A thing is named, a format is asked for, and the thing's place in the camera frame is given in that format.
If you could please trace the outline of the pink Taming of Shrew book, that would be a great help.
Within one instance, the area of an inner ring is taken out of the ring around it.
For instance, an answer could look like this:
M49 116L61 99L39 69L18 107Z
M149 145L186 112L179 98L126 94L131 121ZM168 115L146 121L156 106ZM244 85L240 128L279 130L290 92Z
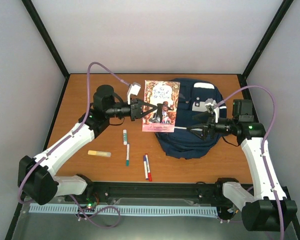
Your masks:
M181 84L178 81L146 80L144 102L157 106L151 118L142 118L142 131L172 133L175 130Z

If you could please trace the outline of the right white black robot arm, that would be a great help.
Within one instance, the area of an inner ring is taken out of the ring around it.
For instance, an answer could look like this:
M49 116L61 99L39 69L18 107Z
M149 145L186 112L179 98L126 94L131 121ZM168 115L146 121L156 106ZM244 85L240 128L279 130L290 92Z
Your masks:
M202 140L216 134L235 136L246 157L253 183L253 193L250 193L236 180L222 178L218 180L221 195L241 211L242 223L248 231L284 232L298 208L278 182L266 130L263 124L254 121L252 101L235 99L232 118L219 117L219 108L210 100L205 105L211 116L206 122L189 126L187 131Z

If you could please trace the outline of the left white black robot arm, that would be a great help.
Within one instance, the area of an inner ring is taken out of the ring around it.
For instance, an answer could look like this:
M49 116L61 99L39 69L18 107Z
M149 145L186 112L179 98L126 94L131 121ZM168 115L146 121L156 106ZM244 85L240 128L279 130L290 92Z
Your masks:
M57 172L77 151L96 139L110 125L111 118L129 117L135 121L157 110L153 104L131 98L139 93L140 88L137 83L131 84L127 100L123 101L112 86L99 86L93 101L87 103L86 113L66 135L36 156L26 155L19 161L18 201L25 204L22 194L39 205L67 195L77 195L85 202L91 200L94 188L88 177L82 174L57 176Z

